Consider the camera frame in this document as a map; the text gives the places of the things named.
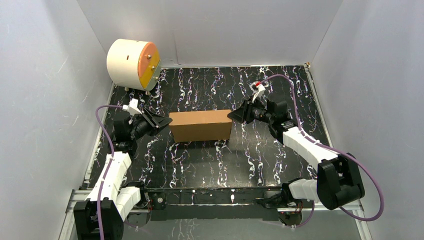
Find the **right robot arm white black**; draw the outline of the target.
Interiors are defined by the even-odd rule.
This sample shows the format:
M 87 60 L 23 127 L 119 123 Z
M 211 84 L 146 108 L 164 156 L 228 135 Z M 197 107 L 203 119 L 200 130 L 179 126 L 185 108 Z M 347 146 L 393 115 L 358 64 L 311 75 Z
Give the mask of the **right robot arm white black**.
M 288 207 L 295 207 L 302 200 L 322 203 L 334 210 L 365 196 L 365 189 L 358 165 L 349 156 L 334 153 L 319 146 L 319 142 L 299 130 L 290 118 L 285 101 L 267 101 L 267 105 L 245 99 L 242 105 L 231 111 L 228 118 L 238 123 L 254 120 L 266 123 L 271 135 L 305 159 L 316 170 L 316 179 L 294 179 L 283 183 L 281 192 L 264 197 L 257 203 L 267 206 L 274 200 Z

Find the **brown cardboard box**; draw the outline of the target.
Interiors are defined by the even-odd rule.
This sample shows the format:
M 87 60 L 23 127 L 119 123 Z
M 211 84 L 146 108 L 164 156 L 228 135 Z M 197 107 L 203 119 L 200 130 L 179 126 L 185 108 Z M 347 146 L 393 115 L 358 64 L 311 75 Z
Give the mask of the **brown cardboard box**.
M 230 109 L 171 112 L 169 124 L 177 143 L 228 140 L 233 121 L 228 118 Z

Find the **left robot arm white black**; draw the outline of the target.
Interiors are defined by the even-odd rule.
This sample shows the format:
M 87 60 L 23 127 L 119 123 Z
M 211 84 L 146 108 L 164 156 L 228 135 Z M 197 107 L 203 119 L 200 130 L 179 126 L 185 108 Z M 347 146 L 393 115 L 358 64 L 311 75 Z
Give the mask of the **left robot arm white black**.
M 111 134 L 104 130 L 110 153 L 103 170 L 85 200 L 76 202 L 73 208 L 79 240 L 121 240 L 130 211 L 134 207 L 144 208 L 151 201 L 143 191 L 143 183 L 123 186 L 123 178 L 137 151 L 137 140 L 157 135 L 172 119 L 129 105 L 122 106 L 122 110 L 129 116 L 115 121 Z

